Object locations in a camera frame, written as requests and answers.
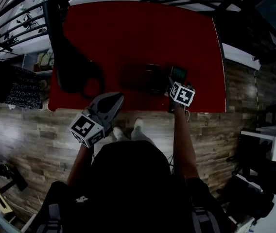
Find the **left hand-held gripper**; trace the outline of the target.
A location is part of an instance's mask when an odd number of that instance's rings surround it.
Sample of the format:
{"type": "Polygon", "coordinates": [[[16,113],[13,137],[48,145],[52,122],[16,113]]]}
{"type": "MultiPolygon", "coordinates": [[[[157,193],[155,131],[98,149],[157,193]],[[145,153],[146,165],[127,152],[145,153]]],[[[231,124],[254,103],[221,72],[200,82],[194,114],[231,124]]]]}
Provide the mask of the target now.
{"type": "Polygon", "coordinates": [[[91,148],[106,138],[112,131],[112,120],[117,116],[124,102],[122,92],[108,92],[98,95],[82,112],[78,113],[69,126],[79,143],[91,148]]]}

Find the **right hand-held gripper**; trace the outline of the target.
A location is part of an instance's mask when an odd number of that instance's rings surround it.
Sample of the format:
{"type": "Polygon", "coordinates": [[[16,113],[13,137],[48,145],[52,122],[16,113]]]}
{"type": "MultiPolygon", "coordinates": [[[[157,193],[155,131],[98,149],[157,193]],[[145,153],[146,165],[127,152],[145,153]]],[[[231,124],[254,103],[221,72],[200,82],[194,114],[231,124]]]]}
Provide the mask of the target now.
{"type": "Polygon", "coordinates": [[[195,95],[192,83],[187,81],[185,85],[174,82],[169,76],[169,84],[165,93],[169,98],[168,112],[174,114],[174,106],[180,105],[184,110],[190,106],[195,95]]]}

